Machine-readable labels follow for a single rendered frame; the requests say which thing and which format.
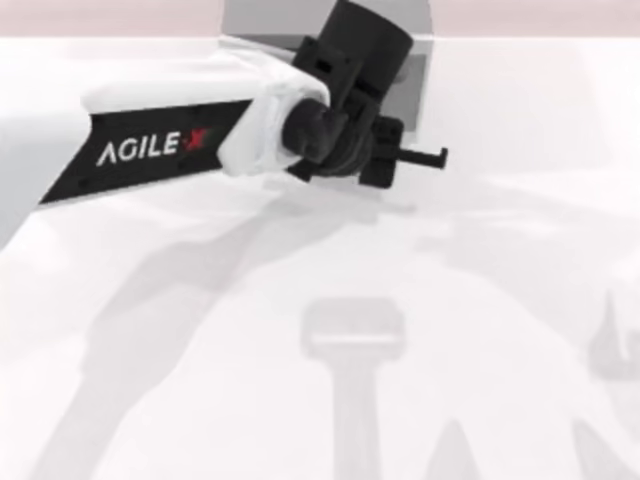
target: red logo mark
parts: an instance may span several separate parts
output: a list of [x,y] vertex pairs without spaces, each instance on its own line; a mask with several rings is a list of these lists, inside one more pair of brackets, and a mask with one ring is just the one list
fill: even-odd
[[196,128],[191,130],[191,138],[185,140],[185,144],[187,146],[187,151],[196,150],[198,148],[204,147],[204,136],[207,133],[206,128]]

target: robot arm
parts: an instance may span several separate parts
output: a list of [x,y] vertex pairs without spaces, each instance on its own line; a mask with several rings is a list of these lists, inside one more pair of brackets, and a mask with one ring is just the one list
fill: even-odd
[[213,170],[393,183],[402,122],[384,98],[413,41],[347,0],[291,64],[259,49],[205,60],[0,66],[0,249],[40,205]]

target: black cylinder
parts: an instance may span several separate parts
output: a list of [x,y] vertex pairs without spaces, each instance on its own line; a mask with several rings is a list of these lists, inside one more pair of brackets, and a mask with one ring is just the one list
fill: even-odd
[[411,35],[377,13],[338,0],[318,40],[364,66],[357,86],[382,101],[413,48]]

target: white tabletop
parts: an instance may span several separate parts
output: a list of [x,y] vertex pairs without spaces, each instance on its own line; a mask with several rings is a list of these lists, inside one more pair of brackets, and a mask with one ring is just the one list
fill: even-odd
[[0,478],[640,478],[639,56],[438,41],[417,146],[450,167],[388,193],[212,174],[34,213]]

